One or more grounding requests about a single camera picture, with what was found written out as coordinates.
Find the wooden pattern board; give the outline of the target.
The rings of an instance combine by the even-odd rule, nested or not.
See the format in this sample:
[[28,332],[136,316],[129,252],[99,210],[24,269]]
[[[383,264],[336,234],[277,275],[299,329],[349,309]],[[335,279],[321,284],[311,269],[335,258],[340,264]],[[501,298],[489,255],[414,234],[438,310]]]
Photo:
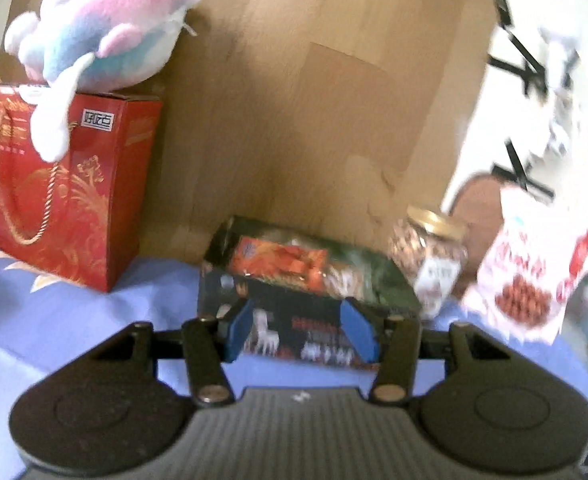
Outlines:
[[382,249],[442,203],[492,0],[201,0],[187,21],[139,86],[163,109],[138,252],[198,261],[235,215]]

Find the red gift bag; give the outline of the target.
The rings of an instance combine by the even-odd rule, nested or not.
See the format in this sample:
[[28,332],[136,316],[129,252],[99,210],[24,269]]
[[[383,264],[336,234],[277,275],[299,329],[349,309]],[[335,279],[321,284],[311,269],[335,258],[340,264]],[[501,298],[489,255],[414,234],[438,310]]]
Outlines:
[[78,94],[70,149],[43,162],[30,140],[35,107],[0,84],[0,250],[35,268],[107,292],[139,248],[157,99]]

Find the black sheep tin box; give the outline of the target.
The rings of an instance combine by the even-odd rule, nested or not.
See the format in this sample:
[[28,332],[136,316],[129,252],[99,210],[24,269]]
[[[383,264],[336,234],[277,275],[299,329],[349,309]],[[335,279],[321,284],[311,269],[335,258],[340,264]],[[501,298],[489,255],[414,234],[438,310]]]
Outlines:
[[[245,352],[334,367],[363,368],[366,364],[359,359],[341,330],[340,305],[345,298],[332,297],[326,291],[315,294],[269,284],[229,272],[228,262],[241,236],[326,249],[328,256],[340,248],[363,248],[256,219],[233,216],[217,229],[203,258],[198,313],[221,318],[240,298],[247,298],[254,304],[254,323],[245,341]],[[384,318],[393,314],[415,318],[421,310],[421,307],[411,311],[367,305]]]

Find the red orange snack packet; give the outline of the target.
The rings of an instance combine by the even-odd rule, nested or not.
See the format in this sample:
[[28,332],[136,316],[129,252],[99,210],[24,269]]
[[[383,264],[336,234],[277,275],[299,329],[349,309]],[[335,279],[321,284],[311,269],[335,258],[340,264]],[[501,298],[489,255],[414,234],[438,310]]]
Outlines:
[[322,294],[326,249],[279,244],[241,236],[231,254],[227,269],[234,274],[283,287]]

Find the brown chair back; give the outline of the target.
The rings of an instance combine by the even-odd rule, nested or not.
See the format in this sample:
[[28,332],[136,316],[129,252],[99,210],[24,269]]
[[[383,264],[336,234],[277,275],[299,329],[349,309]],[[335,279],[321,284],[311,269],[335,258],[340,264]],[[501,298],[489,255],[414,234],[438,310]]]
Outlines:
[[468,228],[464,241],[468,260],[454,285],[454,296],[458,298],[475,281],[486,252],[502,227],[502,188],[503,180],[491,174],[477,174],[462,185],[449,209],[449,215]]

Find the pink twisted dough snack bag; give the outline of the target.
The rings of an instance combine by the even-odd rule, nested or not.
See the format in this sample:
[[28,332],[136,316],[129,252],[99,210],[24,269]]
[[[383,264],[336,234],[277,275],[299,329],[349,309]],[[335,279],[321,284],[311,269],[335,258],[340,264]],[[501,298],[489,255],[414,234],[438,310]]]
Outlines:
[[500,191],[502,226],[463,294],[462,309],[503,338],[553,344],[588,274],[588,224],[517,188]]

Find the pastel plush dolphin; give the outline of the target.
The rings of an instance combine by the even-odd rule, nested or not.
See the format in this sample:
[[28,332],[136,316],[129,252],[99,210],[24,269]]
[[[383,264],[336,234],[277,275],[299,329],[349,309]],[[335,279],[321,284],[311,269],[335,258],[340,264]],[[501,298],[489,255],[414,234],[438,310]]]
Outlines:
[[14,18],[3,49],[30,81],[20,93],[35,107],[30,138],[44,162],[59,162],[70,148],[75,94],[125,89],[157,74],[200,1],[42,0],[38,12]]

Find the dark green snack packet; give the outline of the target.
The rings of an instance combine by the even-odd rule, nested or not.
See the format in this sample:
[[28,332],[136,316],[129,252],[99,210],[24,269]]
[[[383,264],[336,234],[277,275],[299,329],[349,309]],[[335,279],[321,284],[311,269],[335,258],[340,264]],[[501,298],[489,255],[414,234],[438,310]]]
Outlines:
[[411,311],[421,307],[396,264],[382,252],[369,249],[347,247],[330,252],[323,286],[335,298],[352,297],[374,306]]

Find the cashew nut jar gold lid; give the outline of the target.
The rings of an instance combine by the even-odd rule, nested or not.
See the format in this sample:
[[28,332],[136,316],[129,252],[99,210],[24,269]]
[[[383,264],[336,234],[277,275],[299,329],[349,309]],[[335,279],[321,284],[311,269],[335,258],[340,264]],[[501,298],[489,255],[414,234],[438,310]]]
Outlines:
[[468,260],[466,226],[453,218],[408,206],[395,225],[388,254],[411,285],[424,320],[436,318]]

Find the blue printed cloth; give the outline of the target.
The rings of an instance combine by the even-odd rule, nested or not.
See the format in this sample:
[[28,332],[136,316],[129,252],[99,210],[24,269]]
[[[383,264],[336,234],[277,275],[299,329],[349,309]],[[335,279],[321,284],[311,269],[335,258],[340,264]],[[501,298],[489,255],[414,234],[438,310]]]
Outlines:
[[[137,258],[109,294],[28,270],[0,252],[0,479],[24,469],[8,429],[17,397],[134,321],[175,330],[195,316],[198,270],[168,259]],[[571,384],[588,399],[588,368],[562,337],[546,344],[508,345]],[[236,394],[245,387],[358,386],[369,391],[374,373],[240,356],[226,373]]]

